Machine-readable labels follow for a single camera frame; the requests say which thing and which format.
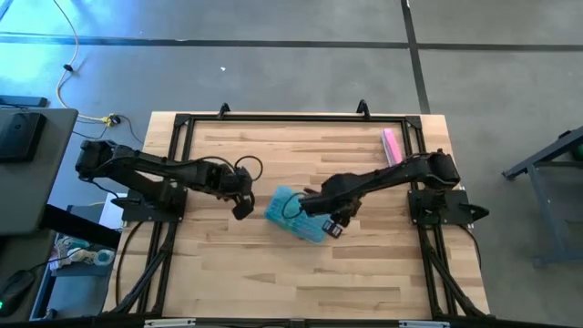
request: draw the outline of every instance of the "blue plastic object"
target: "blue plastic object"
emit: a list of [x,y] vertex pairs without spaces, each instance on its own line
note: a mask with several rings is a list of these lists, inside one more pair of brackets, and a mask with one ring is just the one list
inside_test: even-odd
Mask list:
[[[271,198],[270,205],[265,210],[265,218],[279,225],[284,230],[290,231],[298,237],[311,242],[321,242],[326,237],[326,232],[322,230],[322,225],[330,219],[330,215],[318,215],[308,217],[305,212],[293,219],[284,219],[281,209],[285,202],[296,191],[280,186],[275,190],[275,195]],[[298,197],[294,196],[285,207],[285,216],[293,217],[300,211]]]

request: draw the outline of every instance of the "computer mouse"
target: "computer mouse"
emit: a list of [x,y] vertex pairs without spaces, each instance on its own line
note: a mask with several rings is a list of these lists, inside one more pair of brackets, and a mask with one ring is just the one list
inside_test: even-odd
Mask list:
[[19,270],[2,284],[0,317],[7,317],[18,309],[33,282],[35,282],[35,275],[32,272]]

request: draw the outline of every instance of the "wood grain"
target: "wood grain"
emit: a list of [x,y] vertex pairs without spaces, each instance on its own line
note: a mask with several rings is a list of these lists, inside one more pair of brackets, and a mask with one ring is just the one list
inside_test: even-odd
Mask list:
[[[146,152],[167,154],[175,114],[152,113]],[[445,118],[425,115],[422,121],[427,149],[451,153]],[[404,155],[401,130],[391,124],[197,122],[192,159],[213,155],[234,162],[254,155],[263,160],[264,171],[253,185],[257,204],[246,220],[232,218],[230,202],[189,192],[175,242],[164,315],[429,318],[419,240],[406,208],[407,186],[364,197],[358,216],[338,240],[313,244],[263,218],[280,185],[318,190],[334,173],[385,167],[382,128],[394,129]],[[183,131],[179,149],[184,138]],[[251,160],[241,164],[251,175],[259,171]],[[125,229],[120,245],[130,228]],[[128,246],[121,273],[122,295],[144,269],[151,230],[152,224],[144,223]],[[452,274],[476,306],[487,312],[472,240],[457,227],[444,227],[444,235]],[[115,306],[116,274],[114,271],[110,280],[105,310]],[[439,278],[436,283],[445,310],[443,285]],[[155,292],[152,288],[149,306]]]

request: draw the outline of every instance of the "wooden table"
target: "wooden table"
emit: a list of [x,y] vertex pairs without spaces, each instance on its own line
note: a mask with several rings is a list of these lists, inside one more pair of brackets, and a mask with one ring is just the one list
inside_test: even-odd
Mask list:
[[[144,151],[168,154],[175,114],[152,113]],[[427,150],[451,153],[445,117],[421,118]],[[419,238],[409,223],[405,200],[408,185],[364,197],[343,236],[321,244],[300,240],[263,218],[277,186],[319,190],[333,173],[386,167],[382,128],[394,128],[397,140],[402,140],[400,127],[386,123],[197,122],[192,159],[214,155],[234,162],[255,155],[265,169],[253,184],[255,211],[245,220],[232,217],[232,202],[189,192],[174,246],[164,316],[430,318]],[[252,161],[243,165],[251,175],[258,171]],[[143,224],[128,246],[120,279],[122,297],[144,270],[152,226]],[[120,249],[130,228],[122,235]],[[444,236],[451,273],[487,313],[474,243],[458,227],[444,226]],[[114,307],[116,274],[111,276],[104,310]],[[445,311],[443,284],[436,280]],[[158,276],[152,286],[148,308]]]

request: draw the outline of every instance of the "concrete floor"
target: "concrete floor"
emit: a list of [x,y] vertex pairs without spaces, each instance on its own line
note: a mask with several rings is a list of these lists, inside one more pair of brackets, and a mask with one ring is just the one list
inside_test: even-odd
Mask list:
[[[396,0],[60,2],[82,36],[407,40]],[[419,42],[583,43],[580,1],[410,0],[410,6]],[[48,0],[15,0],[0,31],[70,35]],[[58,108],[55,84],[73,50],[0,44],[0,93],[48,97]],[[471,201],[491,210],[476,224],[476,237],[492,313],[582,326],[583,263],[532,267],[532,256],[548,252],[534,194],[526,177],[506,182],[500,172],[582,124],[583,53],[427,50],[420,57],[431,112],[446,115]],[[67,104],[94,116],[123,113],[141,138],[151,111],[218,110],[222,102],[240,111],[353,112],[365,98],[373,112],[420,113],[409,50],[81,46],[77,67],[63,88]],[[76,130],[101,132],[80,124]],[[126,126],[106,137],[139,147]],[[77,180],[81,141],[73,136],[68,147],[51,195],[57,206],[105,198]]]

